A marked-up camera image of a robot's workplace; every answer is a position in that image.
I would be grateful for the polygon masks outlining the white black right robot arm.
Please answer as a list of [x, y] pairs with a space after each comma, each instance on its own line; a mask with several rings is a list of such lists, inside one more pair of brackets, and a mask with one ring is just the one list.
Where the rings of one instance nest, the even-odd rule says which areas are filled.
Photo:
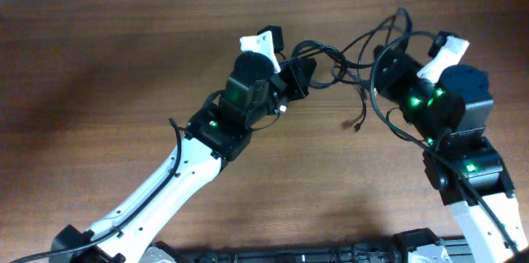
[[394, 42], [374, 49], [370, 87], [398, 105], [420, 134], [431, 186], [456, 220], [477, 262], [523, 262], [528, 240], [507, 166], [484, 136], [494, 105], [488, 76], [461, 64], [469, 42], [449, 36], [421, 65]]

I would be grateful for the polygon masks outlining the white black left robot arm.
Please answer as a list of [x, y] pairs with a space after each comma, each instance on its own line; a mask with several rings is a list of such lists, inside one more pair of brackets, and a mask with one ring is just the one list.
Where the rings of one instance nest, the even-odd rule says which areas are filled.
[[53, 240], [52, 262], [137, 262], [167, 222], [250, 143], [255, 124], [308, 94], [317, 62], [292, 58], [278, 70], [269, 57], [237, 57], [226, 87], [212, 93], [176, 131], [164, 163], [106, 217], [80, 232], [64, 228]]

